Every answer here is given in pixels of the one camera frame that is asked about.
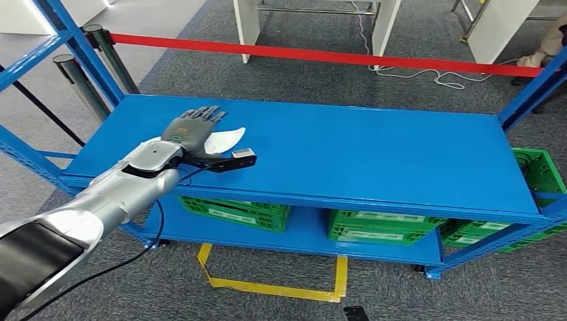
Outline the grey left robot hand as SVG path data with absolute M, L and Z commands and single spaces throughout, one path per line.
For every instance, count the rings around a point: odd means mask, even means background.
M 161 140 L 180 144 L 186 152 L 196 158 L 217 158 L 205 150 L 205 142 L 213 133 L 217 123 L 227 114 L 218 112 L 219 106 L 204 106 L 190 109 L 176 117 L 164 130 Z

